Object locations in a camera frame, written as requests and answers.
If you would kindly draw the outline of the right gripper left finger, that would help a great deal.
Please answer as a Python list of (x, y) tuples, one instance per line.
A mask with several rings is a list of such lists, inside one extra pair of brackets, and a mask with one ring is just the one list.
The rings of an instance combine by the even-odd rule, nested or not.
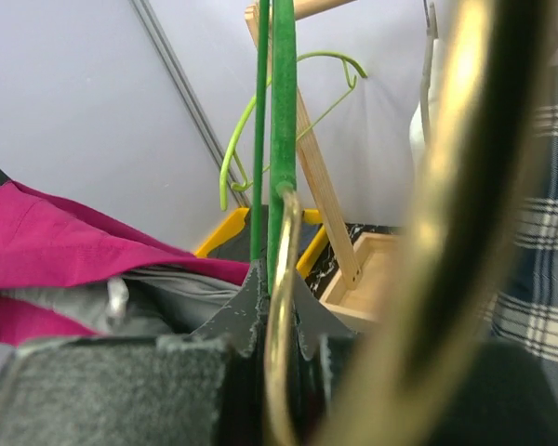
[(192, 334), (49, 337), (0, 371), (0, 445), (260, 445), (267, 272)]

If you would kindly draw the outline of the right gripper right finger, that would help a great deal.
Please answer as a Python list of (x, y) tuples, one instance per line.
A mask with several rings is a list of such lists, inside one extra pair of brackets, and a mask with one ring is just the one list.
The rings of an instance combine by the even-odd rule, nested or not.
[(339, 445), (558, 445), (558, 403), (532, 357), (476, 337), (468, 273), (396, 287), (394, 319), (357, 336), (295, 285), (302, 410), (336, 412)]

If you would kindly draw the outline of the magenta pleated skirt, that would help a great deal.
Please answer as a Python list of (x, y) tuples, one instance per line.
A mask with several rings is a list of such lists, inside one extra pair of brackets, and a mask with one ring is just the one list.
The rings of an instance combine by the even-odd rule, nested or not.
[[(248, 265), (201, 258), (80, 203), (15, 181), (0, 186), (0, 294), (32, 287), (101, 282), (139, 267), (172, 265), (234, 285)], [(94, 335), (97, 329), (36, 304), (0, 295), (0, 343), (44, 335)]]

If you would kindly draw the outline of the green velvet hanger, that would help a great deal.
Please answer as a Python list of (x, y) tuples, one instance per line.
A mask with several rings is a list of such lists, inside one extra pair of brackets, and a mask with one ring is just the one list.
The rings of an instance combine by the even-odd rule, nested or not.
[[(394, 319), (396, 287), (424, 291), (439, 275), (468, 273), (479, 303), (510, 264), (516, 211), (535, 182), (538, 150), (530, 132), (543, 97), (554, 1), (461, 1), (445, 61), (441, 103), (424, 159), (411, 219), (391, 287), (387, 320)], [(287, 371), (301, 210), (296, 193), (296, 28), (290, 1), (264, 1), (259, 13), (256, 134), (271, 138), (268, 255), (272, 297), (264, 352), (265, 422), (270, 442), (297, 439), (288, 408)], [(313, 436), (329, 437), (331, 412)]]

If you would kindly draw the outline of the white garment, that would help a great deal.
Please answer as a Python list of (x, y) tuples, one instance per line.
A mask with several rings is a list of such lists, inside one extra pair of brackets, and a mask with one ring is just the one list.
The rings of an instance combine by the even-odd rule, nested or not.
[(420, 94), (420, 100), (409, 125), (409, 144), (414, 164), (413, 190), (421, 180), (423, 158), (426, 153), (427, 142), (424, 131), (431, 131), (435, 126), (440, 103), (440, 91), (444, 77), (444, 65), (447, 45), (442, 38), (435, 38), (432, 42), (432, 62), (430, 68), (430, 84), (427, 93)]

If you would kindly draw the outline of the grey hanger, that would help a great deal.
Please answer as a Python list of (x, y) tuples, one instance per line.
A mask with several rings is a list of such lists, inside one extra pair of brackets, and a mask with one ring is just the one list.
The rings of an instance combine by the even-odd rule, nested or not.
[(426, 19), (426, 46), (419, 91), (419, 108), (422, 125), (422, 133), (425, 145), (430, 142), (431, 122), (429, 109), (429, 92), (432, 82), (432, 61), (434, 41), (438, 38), (438, 23), (434, 2), (423, 0)]

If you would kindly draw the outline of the navy plaid garment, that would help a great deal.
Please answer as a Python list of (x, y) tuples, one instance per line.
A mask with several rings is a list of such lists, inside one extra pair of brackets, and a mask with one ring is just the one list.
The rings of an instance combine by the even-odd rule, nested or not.
[(491, 333), (534, 355), (558, 397), (558, 66), (552, 79), (551, 101), (535, 125), (546, 175), (524, 200), (514, 238), (518, 264), (496, 298)]

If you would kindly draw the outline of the yellow plastic tray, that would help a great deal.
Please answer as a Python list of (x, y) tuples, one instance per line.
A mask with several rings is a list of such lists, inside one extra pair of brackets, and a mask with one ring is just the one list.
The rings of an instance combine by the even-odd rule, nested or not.
[[(246, 207), (239, 207), (231, 211), (222, 223), (195, 250), (194, 254), (198, 257), (207, 257), (219, 245), (241, 232), (246, 225), (245, 218), (248, 211), (249, 209)], [(305, 209), (303, 211), (303, 222), (320, 226), (320, 229), (299, 258), (297, 264), (299, 274), (306, 279), (322, 251), (328, 245), (328, 236), (325, 227), (322, 225), (321, 214), (318, 210)]]

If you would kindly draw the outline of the wooden clothes rack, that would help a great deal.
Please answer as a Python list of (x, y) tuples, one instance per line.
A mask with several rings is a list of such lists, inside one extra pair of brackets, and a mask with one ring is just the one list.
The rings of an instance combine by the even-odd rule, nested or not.
[(311, 120), (300, 93), (296, 112), (296, 152), (336, 262), (319, 302), (349, 328), (363, 331), (375, 320), (373, 311), (383, 293), (389, 254), (397, 237), (359, 230), (354, 241), (350, 238), (313, 131), (318, 122)]

